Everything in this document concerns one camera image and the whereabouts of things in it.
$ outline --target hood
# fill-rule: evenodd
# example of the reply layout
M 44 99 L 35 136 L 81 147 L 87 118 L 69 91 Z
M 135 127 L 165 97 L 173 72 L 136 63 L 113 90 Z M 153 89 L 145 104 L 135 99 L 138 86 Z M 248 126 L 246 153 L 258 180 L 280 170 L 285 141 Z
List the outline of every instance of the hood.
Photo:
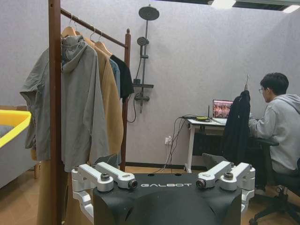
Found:
M 68 36 L 62 39 L 61 61 L 63 72 L 70 73 L 76 68 L 86 48 L 87 43 L 84 41 L 81 35 Z
M 294 109 L 300 114 L 300 97 L 298 95 L 279 95 L 275 99 L 285 101 L 286 103 L 294 107 Z

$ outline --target clothes hanger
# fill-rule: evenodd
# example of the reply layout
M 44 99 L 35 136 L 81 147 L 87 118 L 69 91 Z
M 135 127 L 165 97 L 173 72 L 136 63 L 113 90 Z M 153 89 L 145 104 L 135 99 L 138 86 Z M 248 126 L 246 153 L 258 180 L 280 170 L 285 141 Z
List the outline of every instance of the clothes hanger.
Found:
M 92 27 L 94 28 L 94 32 L 90 35 L 90 41 L 93 42 L 93 43 L 95 43 L 95 42 L 92 40 L 92 36 L 93 36 L 94 33 L 96 33 L 96 28 L 95 28 L 93 25 L 92 25 Z
M 100 41 L 101 37 L 102 37 L 102 32 L 101 32 L 101 35 L 99 36 L 98 41 L 96 42 L 96 47 L 111 57 L 113 54 L 111 52 L 109 52 L 107 50 L 106 46 Z
M 89 46 L 93 46 L 93 47 L 95 46 L 95 43 L 94 43 L 92 40 L 90 40 L 90 39 L 86 38 L 85 36 L 83 36 L 81 32 L 79 32 L 79 31 L 76 30 L 75 33 L 76 33 L 76 35 L 81 35 L 81 36 L 83 37 L 83 39 L 85 40 L 85 42 L 88 43 Z
M 248 80 L 249 80 L 249 74 L 247 74 L 244 90 L 248 90 Z
M 78 31 L 78 27 L 77 27 L 75 21 L 74 21 L 74 26 L 76 27 L 76 31 L 75 31 L 76 35 L 81 35 L 81 33 Z
M 73 19 L 73 15 L 71 14 L 71 19 L 70 19 L 70 21 L 69 21 L 69 26 L 66 27 L 66 28 L 64 29 L 64 31 L 61 33 L 61 36 L 62 36 L 63 38 L 65 38 L 65 37 L 67 37 L 67 36 L 76 36 L 76 35 L 77 35 L 76 32 L 75 32 L 75 30 L 74 30 L 74 28 L 71 27 L 71 21 L 72 21 L 72 19 Z

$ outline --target black hair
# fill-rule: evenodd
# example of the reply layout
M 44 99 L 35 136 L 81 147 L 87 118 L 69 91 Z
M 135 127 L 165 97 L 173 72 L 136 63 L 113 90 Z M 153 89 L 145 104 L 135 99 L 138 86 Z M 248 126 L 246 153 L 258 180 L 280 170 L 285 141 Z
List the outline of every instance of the black hair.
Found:
M 264 89 L 270 88 L 275 95 L 283 95 L 286 94 L 289 81 L 286 75 L 282 73 L 271 73 L 264 76 L 261 81 L 261 86 Z

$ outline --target gray coat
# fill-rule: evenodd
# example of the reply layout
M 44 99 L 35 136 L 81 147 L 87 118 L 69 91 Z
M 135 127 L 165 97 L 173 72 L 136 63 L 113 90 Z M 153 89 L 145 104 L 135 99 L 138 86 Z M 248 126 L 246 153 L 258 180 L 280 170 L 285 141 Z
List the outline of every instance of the gray coat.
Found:
M 62 40 L 61 158 L 65 171 L 109 155 L 100 89 L 98 56 L 82 36 Z M 21 95 L 32 114 L 26 148 L 37 160 L 50 159 L 49 50 L 43 52 L 26 79 Z

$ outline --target yellow object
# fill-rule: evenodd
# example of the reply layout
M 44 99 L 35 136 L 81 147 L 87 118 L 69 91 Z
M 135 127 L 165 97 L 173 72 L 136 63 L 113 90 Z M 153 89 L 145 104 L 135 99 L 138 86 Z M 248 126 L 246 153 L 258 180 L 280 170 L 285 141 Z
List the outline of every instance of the yellow object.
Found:
M 209 118 L 207 116 L 197 116 L 197 120 L 208 120 Z
M 28 127 L 30 118 L 31 113 L 28 111 L 0 110 L 0 125 L 15 127 L 0 138 L 0 148 Z

